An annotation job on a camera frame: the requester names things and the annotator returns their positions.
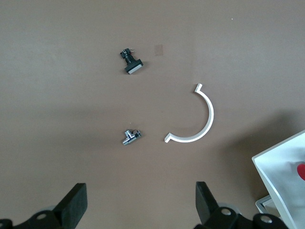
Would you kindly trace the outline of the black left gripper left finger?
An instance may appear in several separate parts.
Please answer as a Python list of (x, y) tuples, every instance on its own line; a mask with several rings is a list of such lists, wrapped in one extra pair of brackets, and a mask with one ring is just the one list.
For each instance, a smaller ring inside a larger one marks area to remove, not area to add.
[(74, 229), (88, 207), (87, 187), (77, 183), (52, 210), (35, 213), (25, 222), (13, 225), (10, 219), (1, 219), (2, 229)]

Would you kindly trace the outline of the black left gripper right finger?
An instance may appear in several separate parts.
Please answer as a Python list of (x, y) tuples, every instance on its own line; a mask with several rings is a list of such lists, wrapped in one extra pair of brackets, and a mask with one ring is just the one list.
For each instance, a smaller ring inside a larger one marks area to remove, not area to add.
[(256, 214), (247, 219), (232, 208), (218, 205), (207, 184), (196, 182), (195, 205), (201, 224), (196, 229), (286, 229), (288, 226), (271, 214)]

